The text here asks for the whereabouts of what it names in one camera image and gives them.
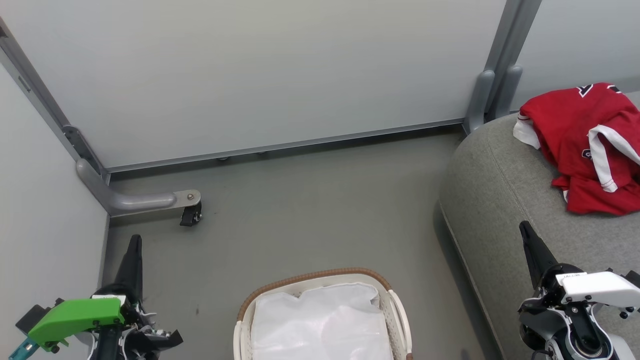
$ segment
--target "metal frame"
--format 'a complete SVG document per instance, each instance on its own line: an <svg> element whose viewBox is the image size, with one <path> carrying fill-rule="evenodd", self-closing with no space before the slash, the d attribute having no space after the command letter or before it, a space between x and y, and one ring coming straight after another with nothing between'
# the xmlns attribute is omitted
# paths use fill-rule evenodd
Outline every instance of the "metal frame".
<svg viewBox="0 0 640 360"><path fill-rule="evenodd" d="M0 64L9 72L71 158L76 161L78 176L111 217L163 209L188 208L200 203L201 196L197 190L147 195L124 195L112 190L108 186L109 174L104 171L98 157L79 130L68 123L2 19L0 19Z"/></svg>
<svg viewBox="0 0 640 360"><path fill-rule="evenodd" d="M132 165L122 165L122 166L117 166L117 167L108 167L108 168L106 168L106 170L107 170L107 172L109 174L114 174L114 173L117 173L117 172L127 172L127 171L133 171L133 170L143 170L143 169L147 169L147 168L165 167L165 166L178 165L178 164L184 164L184 163L194 163L194 162L197 162L197 161L204 161L204 160L214 160L214 159L224 160L225 158L229 158L231 156L240 156L240 155L247 155L247 154L259 154L259 153L267 152L267 151L291 149L291 148L295 148L295 147L304 147L304 146L309 146L309 145L320 145L320 144L324 144L324 143L339 142L339 141L344 141L344 140L354 140L354 139L359 139L359 138L368 138L368 137L372 137L372 136L389 135L389 134L396 134L396 133L404 133L404 132L407 132L407 131L423 130L423 129L429 129L429 128L438 127L438 126L462 124L463 120L464 120L463 118L459 118L459 119L451 119L451 120L434 121L434 122L428 122L428 123L425 123L425 124L401 126L401 127L394 127L392 129L366 131L366 132L363 132L363 133L355 133L355 134L348 134L348 135L331 136L331 137L328 137L328 138L320 138L320 139L314 139L314 140L304 140L304 141L300 141L300 142L290 142L290 143L283 143L283 144L278 144L278 145L252 147L252 148L249 148L249 149L240 149L240 150L234 150L234 151L215 152L215 153L212 153L212 154L186 156L184 158L175 158L175 159L167 159L167 160L159 160L159 161L149 161L149 162L146 162L146 163L137 163L137 164L132 164Z"/></svg>
<svg viewBox="0 0 640 360"><path fill-rule="evenodd" d="M200 203L198 190L172 193L124 195L111 189L85 159L76 162L78 177L83 181L100 205L111 215L120 217L149 211L186 208Z"/></svg>
<svg viewBox="0 0 640 360"><path fill-rule="evenodd" d="M38 72L34 69L20 45L15 41L2 17L0 17L0 49L4 51L13 66L18 70L20 74L18 84L20 87L35 95L59 128L68 125L69 120L67 120L53 95L40 79Z"/></svg>
<svg viewBox="0 0 640 360"><path fill-rule="evenodd" d="M531 28L531 24L533 23L533 19L540 7L540 3L541 0L506 0L502 17L500 18L495 37L493 39L492 48L484 66L484 71L478 75L476 85L467 108L467 114L464 119L443 120L381 131L368 131L352 135L333 136L329 138L256 147L238 151L188 156L170 160L151 161L148 163L138 163L110 168L102 167L95 154L91 151L88 144L86 144L86 141L76 142L74 145L77 147L77 150L70 151L70 154L72 154L75 160L78 158L85 158L90 162L93 162L92 165L94 169L105 177L114 172L126 172L144 168L176 165L179 163L227 158L229 156L337 142L368 136L399 133L403 131L413 131L450 124L462 123L465 132L469 134L477 127L484 124L485 119L490 120L494 119L496 116L505 115L505 109L508 112L508 107L513 99L515 88L517 87L520 75L522 74L522 67L515 67L514 64L520 54L520 50L522 49L524 40ZM34 106L38 108L38 111L43 115L43 117L45 117L45 120L47 120L47 118L49 119L47 121L49 126L52 127L52 125L55 124L58 129L70 129L71 125L67 118L53 99L53 96L47 90L46 86L40 79L40 76L38 76L36 70L33 68L24 52L20 49L18 43L7 30L6 24L2 19L0 19L0 48L5 51L8 62L17 70L17 77L14 76L16 82L21 85L25 94L29 97ZM78 134L76 138L84 140L80 135L79 130L75 130ZM68 147L69 141L66 141L66 139L61 139L61 141L65 143L66 147Z"/></svg>
<svg viewBox="0 0 640 360"><path fill-rule="evenodd" d="M476 80L463 127L467 134L485 120L509 113L522 66L515 65L542 0L507 0L484 71Z"/></svg>

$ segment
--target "red jersey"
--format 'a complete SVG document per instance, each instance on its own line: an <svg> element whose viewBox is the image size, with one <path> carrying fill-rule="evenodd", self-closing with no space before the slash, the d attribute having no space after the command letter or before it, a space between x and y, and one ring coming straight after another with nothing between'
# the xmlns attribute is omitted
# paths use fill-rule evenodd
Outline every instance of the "red jersey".
<svg viewBox="0 0 640 360"><path fill-rule="evenodd" d="M567 210L640 210L640 112L614 85L534 97L520 108L514 136L539 147L557 167L561 176L551 183L564 191Z"/></svg>

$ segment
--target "basket handle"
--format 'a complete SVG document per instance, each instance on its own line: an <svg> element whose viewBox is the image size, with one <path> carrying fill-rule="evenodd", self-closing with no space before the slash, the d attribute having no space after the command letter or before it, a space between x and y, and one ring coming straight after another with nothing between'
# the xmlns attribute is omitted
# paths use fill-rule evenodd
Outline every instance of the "basket handle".
<svg viewBox="0 0 640 360"><path fill-rule="evenodd" d="M234 360L242 359L242 350L240 349L240 325L242 325L242 322L237 322L236 328L234 329Z"/></svg>
<svg viewBox="0 0 640 360"><path fill-rule="evenodd" d="M404 344L404 348L407 352L407 360L413 359L412 355L412 340L411 340L411 328L409 328L409 319L407 318L406 311L404 311L404 306L400 301L400 298L393 290L389 290L389 295L391 295L391 303L393 303L396 308L397 313L400 315L400 325L402 327L402 342Z"/></svg>

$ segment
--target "caster wheel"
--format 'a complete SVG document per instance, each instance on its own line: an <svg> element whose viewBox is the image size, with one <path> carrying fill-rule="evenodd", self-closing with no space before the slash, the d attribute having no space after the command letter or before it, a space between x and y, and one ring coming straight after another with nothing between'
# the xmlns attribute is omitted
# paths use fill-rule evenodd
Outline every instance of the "caster wheel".
<svg viewBox="0 0 640 360"><path fill-rule="evenodd" d="M202 202L195 204L194 206L187 206L182 212L182 219L180 220L180 226L194 226L202 219Z"/></svg>

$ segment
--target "gray fabric upholstery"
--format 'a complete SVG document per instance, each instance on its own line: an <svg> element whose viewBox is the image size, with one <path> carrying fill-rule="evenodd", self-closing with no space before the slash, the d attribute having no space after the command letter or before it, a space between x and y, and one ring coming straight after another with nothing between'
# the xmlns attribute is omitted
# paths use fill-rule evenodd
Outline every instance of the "gray fabric upholstery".
<svg viewBox="0 0 640 360"><path fill-rule="evenodd" d="M518 309L532 295L518 225L531 222L558 261L587 272L640 271L640 213L574 215L540 151L513 137L516 115L474 131L456 151L440 193L450 230L507 360L528 359ZM640 320L604 307L603 328L623 336L640 358Z"/></svg>

